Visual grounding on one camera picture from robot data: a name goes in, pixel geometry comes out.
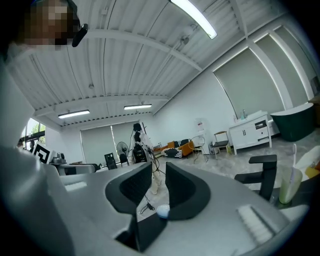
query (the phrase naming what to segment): cabinet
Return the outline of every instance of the cabinet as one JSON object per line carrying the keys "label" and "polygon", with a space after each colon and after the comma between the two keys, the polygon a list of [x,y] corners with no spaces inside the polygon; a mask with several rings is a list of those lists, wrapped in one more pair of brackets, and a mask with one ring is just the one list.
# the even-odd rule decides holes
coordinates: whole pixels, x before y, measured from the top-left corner
{"label": "cabinet", "polygon": [[263,143],[269,143],[270,148],[272,147],[267,114],[267,112],[258,111],[230,126],[229,131],[235,155],[238,149]]}

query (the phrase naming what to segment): fluorescent light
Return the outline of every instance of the fluorescent light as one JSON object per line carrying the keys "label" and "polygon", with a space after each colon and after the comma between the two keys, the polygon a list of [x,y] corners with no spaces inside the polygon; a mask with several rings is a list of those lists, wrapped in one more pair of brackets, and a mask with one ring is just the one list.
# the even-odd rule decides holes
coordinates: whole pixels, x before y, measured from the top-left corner
{"label": "fluorescent light", "polygon": [[124,110],[135,110],[135,109],[146,109],[146,108],[151,108],[151,104],[146,104],[146,105],[132,105],[132,106],[125,106]]}
{"label": "fluorescent light", "polygon": [[76,116],[81,116],[81,115],[86,115],[86,114],[90,114],[89,110],[81,110],[81,111],[77,111],[77,112],[60,114],[60,115],[58,115],[58,118],[60,118],[60,119],[71,118],[71,117],[76,117]]}
{"label": "fluorescent light", "polygon": [[211,26],[209,21],[205,18],[205,16],[188,0],[169,0],[176,6],[180,7],[187,14],[191,16],[208,34],[211,39],[214,39],[217,36],[217,32]]}

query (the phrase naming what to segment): wire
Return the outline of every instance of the wire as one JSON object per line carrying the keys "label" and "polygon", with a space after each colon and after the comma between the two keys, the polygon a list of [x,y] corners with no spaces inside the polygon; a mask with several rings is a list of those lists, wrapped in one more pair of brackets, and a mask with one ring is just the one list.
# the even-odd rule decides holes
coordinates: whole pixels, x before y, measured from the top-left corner
{"label": "wire", "polygon": [[130,152],[130,147],[131,147],[131,139],[132,139],[132,134],[134,134],[134,129],[132,129],[132,132],[131,132],[131,136],[130,136],[130,144],[129,144],[128,155],[129,155],[129,152]]}
{"label": "wire", "polygon": [[148,153],[150,154],[151,159],[152,159],[152,162],[154,163],[154,165],[155,165],[155,167],[156,167],[156,170],[153,171],[153,173],[155,173],[155,172],[158,171],[158,172],[161,172],[161,173],[163,173],[164,175],[166,175],[162,170],[159,169],[159,167],[160,167],[160,162],[159,162],[159,160],[156,158],[155,153],[154,153],[151,149],[148,149]]}
{"label": "wire", "polygon": [[151,211],[154,211],[155,208],[150,204],[150,200],[148,199],[148,197],[146,195],[144,195],[145,200],[146,200],[146,205],[141,209],[140,214],[143,214],[145,212],[146,209],[150,209]]}

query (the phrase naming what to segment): tile floor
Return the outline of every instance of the tile floor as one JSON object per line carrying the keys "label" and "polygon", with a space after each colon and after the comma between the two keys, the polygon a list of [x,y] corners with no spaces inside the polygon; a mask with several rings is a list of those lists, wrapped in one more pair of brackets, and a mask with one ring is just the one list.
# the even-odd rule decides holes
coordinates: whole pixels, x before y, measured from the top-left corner
{"label": "tile floor", "polygon": [[[314,146],[320,145],[320,128],[316,129],[312,134],[307,137],[296,141],[297,146],[297,162],[299,159]],[[215,174],[223,175],[233,179],[236,174],[253,173],[262,170],[262,164],[249,164],[250,157],[261,155],[277,155],[277,174],[275,178],[275,188],[280,187],[282,170],[285,168],[291,168],[293,164],[292,154],[293,142],[283,140],[281,137],[272,139],[272,148],[269,144],[262,144],[250,148],[244,148],[237,150],[237,155],[228,155],[225,150],[218,155],[218,160],[214,155],[209,155],[209,160],[205,162],[204,156],[199,155],[198,159],[194,163],[193,155],[189,155],[188,158],[158,158],[160,163],[160,170],[166,172],[166,162],[179,163],[187,166],[194,166],[196,168],[212,172]],[[156,212],[158,206],[169,203],[169,193],[165,184],[165,175],[161,173],[161,185],[158,188],[158,193],[153,195],[149,190],[146,196],[150,200],[150,204],[155,208],[154,211],[146,209],[141,214],[141,209],[146,205],[146,199],[144,198],[137,208],[137,219],[141,221]],[[247,185],[252,190],[260,189],[260,184]]]}

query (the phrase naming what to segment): ceiling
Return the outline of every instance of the ceiling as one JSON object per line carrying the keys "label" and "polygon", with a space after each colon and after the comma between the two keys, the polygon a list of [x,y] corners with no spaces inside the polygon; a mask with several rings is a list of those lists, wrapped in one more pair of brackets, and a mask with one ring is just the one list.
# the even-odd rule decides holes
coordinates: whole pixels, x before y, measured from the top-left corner
{"label": "ceiling", "polygon": [[[168,0],[74,2],[81,23],[89,25],[78,47],[43,51],[13,45],[7,60],[36,110],[34,118],[58,127],[157,112],[223,52],[283,10],[274,0],[190,0],[216,30],[211,40]],[[141,103],[152,107],[124,110]],[[58,118],[86,109],[90,114]]]}

